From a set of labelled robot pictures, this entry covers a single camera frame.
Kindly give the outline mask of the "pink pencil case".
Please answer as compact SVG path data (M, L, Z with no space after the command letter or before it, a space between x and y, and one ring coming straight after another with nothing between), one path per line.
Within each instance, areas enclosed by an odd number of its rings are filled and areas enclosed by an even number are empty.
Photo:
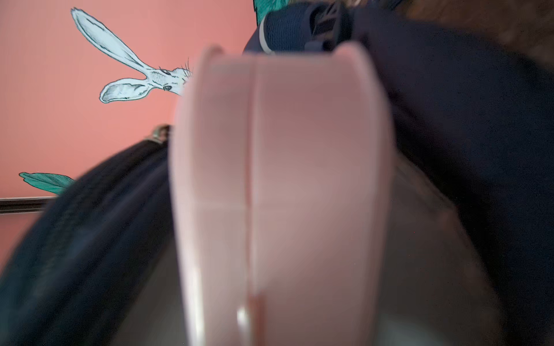
M170 139L190 345L370 345L395 166L367 51L207 49Z

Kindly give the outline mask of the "navy blue school backpack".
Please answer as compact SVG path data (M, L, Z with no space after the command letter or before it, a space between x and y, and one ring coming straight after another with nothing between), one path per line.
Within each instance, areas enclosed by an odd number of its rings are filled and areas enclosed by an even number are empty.
M358 43L395 166L370 345L553 343L553 75L369 5L269 13L245 54ZM175 123L65 186L1 274L3 345L190 345L170 188Z

